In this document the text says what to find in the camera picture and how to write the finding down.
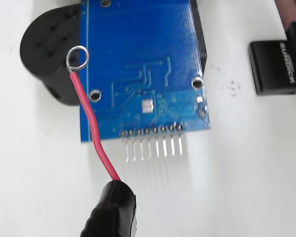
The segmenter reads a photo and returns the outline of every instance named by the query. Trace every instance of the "ventilation hole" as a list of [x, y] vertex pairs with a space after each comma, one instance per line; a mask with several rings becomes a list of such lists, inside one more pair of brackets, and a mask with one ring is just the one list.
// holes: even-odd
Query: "ventilation hole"
[[57, 24], [56, 24], [56, 23], [53, 23], [53, 24], [50, 26], [50, 31], [51, 31], [51, 32], [54, 32], [56, 29], [57, 29]]
[[89, 99], [93, 103], [100, 101], [101, 97], [102, 97], [102, 93], [99, 90], [92, 90], [89, 95]]
[[111, 5], [111, 0], [101, 0], [101, 7], [109, 7]]
[[68, 20], [75, 18], [75, 11], [74, 11], [73, 9], [71, 9], [70, 11], [68, 11], [68, 12], [66, 13], [66, 18], [67, 18]]
[[201, 78], [194, 78], [192, 80], [192, 87], [195, 90], [198, 90], [198, 89], [202, 88], [203, 87], [203, 80]]
[[65, 42], [67, 39], [68, 39], [67, 36], [62, 36], [62, 37], [61, 37], [61, 41], [62, 41], [62, 42]]
[[50, 86], [47, 86], [46, 88], [57, 100], [60, 100], [61, 96], [53, 88]]
[[66, 42], [67, 40], [69, 40], [69, 38], [70, 38], [70, 32], [67, 32], [61, 36], [60, 41]]
[[47, 56], [48, 57], [52, 57], [53, 55], [55, 54], [55, 50], [54, 49], [51, 49], [47, 52]]
[[35, 42], [35, 47], [36, 47], [36, 48], [41, 47], [41, 45], [42, 45], [42, 42], [41, 42], [40, 40], [37, 40], [37, 41]]

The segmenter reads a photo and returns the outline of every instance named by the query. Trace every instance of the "wire loop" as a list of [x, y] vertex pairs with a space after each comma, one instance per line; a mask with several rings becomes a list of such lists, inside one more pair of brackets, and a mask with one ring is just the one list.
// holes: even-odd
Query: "wire loop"
[[[76, 51], [76, 50], [78, 50], [78, 49], [81, 49], [81, 50], [83, 50], [83, 51], [85, 52], [85, 61], [84, 61], [83, 64], [81, 64], [81, 65], [78, 66], [78, 67], [70, 66], [70, 61], [69, 61], [70, 56], [71, 56], [71, 54], [72, 54], [74, 51]], [[70, 73], [72, 73], [73, 71], [80, 71], [80, 70], [82, 70], [83, 68], [85, 68], [85, 66], [87, 66], [87, 64], [89, 63], [89, 60], [90, 60], [90, 54], [89, 54], [88, 49], [86, 49], [86, 47], [84, 47], [84, 46], [82, 46], [82, 45], [77, 45], [77, 46], [75, 46], [75, 47], [72, 47], [72, 48], [68, 51], [68, 53], [67, 53], [67, 55], [66, 55], [66, 66], [67, 66], [67, 69], [68, 69], [68, 71], [69, 71]]]

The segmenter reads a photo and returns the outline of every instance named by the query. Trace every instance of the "small white component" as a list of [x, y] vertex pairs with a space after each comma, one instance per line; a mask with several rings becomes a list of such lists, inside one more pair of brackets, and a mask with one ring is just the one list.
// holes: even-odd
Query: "small white component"
[[143, 114], [153, 113], [153, 109], [154, 109], [153, 100], [151, 99], [143, 100], [142, 105], [143, 105]]

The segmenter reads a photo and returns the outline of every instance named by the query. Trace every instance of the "black plastic holder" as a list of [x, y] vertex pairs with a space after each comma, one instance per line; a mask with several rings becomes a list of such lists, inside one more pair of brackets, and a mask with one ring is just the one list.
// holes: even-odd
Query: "black plastic holder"
[[[67, 52], [80, 41], [80, 20], [80, 4], [46, 12], [26, 30], [20, 47], [24, 66], [66, 105], [80, 104], [66, 67]], [[79, 65], [78, 51], [70, 61]]]
[[256, 41], [249, 46], [257, 95], [296, 93], [296, 22], [286, 35], [287, 40]]

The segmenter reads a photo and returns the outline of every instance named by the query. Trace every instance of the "black connector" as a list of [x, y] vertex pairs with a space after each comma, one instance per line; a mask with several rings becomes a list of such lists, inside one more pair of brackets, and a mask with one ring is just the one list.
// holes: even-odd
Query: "black connector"
[[296, 23], [288, 28], [287, 38], [250, 44], [257, 95], [296, 93]]

